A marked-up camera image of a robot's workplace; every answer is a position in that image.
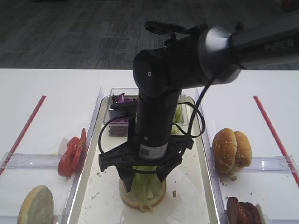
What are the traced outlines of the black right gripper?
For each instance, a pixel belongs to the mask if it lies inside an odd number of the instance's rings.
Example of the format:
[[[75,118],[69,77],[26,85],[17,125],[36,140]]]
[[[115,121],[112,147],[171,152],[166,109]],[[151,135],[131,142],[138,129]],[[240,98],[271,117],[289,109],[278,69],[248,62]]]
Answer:
[[[103,172],[110,166],[115,166],[125,191],[131,191],[135,173],[156,174],[163,182],[168,174],[182,163],[186,149],[192,149],[193,139],[186,137],[171,137],[168,143],[160,147],[140,145],[136,154],[128,142],[99,154],[99,166]]]

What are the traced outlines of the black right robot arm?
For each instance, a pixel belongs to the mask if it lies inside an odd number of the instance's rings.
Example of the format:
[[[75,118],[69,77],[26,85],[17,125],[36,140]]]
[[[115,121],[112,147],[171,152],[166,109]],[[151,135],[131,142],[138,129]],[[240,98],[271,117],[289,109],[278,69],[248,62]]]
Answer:
[[[153,173],[162,182],[192,148],[190,133],[171,135],[183,89],[207,90],[213,84],[233,82],[241,70],[299,58],[297,17],[234,33],[206,24],[184,28],[157,21],[146,22],[145,29],[170,38],[164,47],[135,56],[138,98],[110,106],[115,119],[128,119],[127,141],[99,154],[101,171],[115,166],[127,192],[139,173],[135,166],[154,166]]]

